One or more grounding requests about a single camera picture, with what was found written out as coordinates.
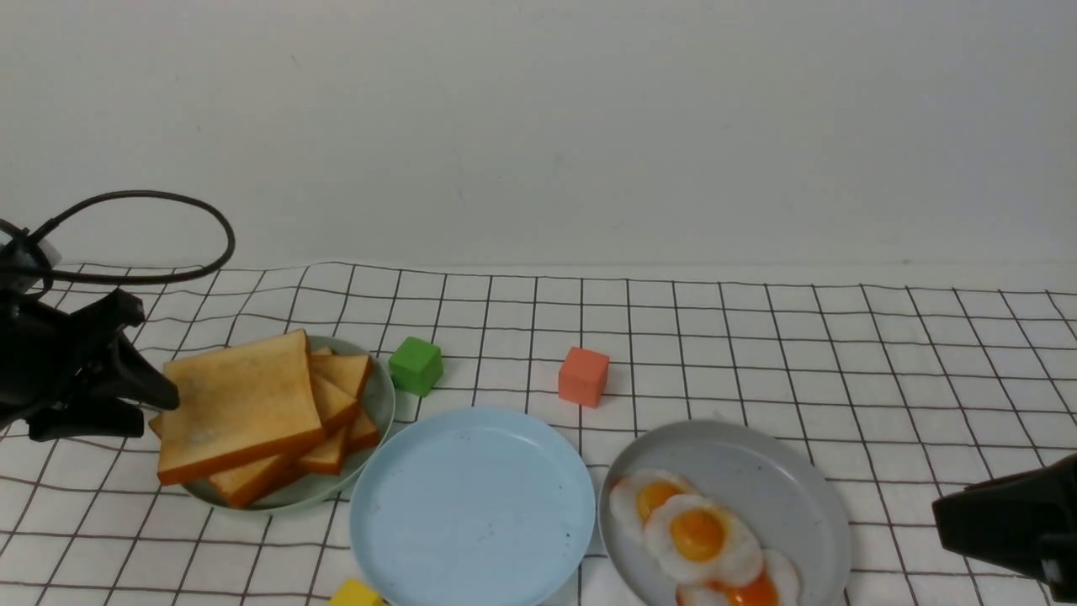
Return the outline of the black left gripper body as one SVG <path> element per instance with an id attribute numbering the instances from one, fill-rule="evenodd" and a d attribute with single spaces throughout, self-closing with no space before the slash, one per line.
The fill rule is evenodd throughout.
<path id="1" fill-rule="evenodd" d="M 122 332 L 145 322 L 138 296 L 115 290 L 73 313 L 23 293 L 3 291 L 3 428 L 43 409 L 84 400 L 92 332 Z"/>

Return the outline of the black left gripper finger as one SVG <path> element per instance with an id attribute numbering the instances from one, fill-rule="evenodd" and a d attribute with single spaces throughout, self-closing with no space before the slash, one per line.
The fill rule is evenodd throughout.
<path id="1" fill-rule="evenodd" d="M 178 407 L 178 387 L 139 353 L 122 332 L 92 332 L 84 365 L 84 404 L 137 401 L 154 409 Z"/>
<path id="2" fill-rule="evenodd" d="M 37 442 L 83 437 L 138 439 L 145 433 L 139 407 L 122 399 L 86 399 L 28 417 L 28 436 Z"/>

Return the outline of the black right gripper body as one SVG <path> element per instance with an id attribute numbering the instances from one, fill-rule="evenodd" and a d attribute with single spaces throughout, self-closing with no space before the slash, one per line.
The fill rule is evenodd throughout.
<path id="1" fill-rule="evenodd" d="M 1036 540 L 1043 583 L 1076 582 L 1076 534 L 1045 533 Z"/>

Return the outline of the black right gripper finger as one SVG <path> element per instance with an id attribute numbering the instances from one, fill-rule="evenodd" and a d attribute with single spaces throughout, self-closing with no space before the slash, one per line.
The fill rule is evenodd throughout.
<path id="1" fill-rule="evenodd" d="M 1040 575 L 1037 538 L 1076 533 L 1076 460 L 989 480 L 931 505 L 942 548 L 961 556 Z"/>

